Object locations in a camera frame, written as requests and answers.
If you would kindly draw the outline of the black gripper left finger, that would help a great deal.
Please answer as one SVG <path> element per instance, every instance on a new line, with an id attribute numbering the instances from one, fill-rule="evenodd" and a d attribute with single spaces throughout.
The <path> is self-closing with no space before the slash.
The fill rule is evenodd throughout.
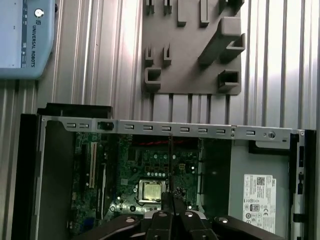
<path id="1" fill-rule="evenodd" d="M 173 195 L 161 194 L 161 210 L 152 210 L 140 218 L 120 215 L 85 233 L 75 240 L 170 240 L 173 230 Z"/>

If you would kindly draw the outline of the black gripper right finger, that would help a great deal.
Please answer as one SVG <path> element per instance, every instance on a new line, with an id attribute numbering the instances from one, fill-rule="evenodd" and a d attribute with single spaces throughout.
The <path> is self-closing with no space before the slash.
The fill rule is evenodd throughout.
<path id="1" fill-rule="evenodd" d="M 173 197 L 174 213 L 180 220 L 184 240 L 283 240 L 284 237 L 231 216 L 216 216 L 212 221 L 188 210 L 180 197 Z"/>

